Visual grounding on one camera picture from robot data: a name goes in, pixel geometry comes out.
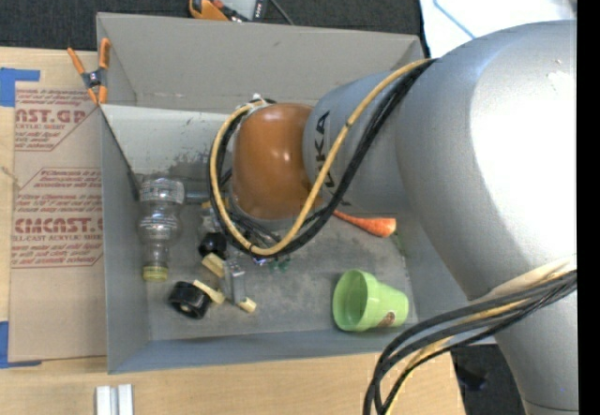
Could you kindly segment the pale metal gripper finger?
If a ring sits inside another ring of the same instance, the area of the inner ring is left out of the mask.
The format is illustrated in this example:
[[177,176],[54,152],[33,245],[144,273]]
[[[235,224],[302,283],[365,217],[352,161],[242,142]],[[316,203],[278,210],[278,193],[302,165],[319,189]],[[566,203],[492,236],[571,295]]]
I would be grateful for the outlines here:
[[247,300],[246,281],[243,276],[231,277],[229,287],[233,304],[242,304]]

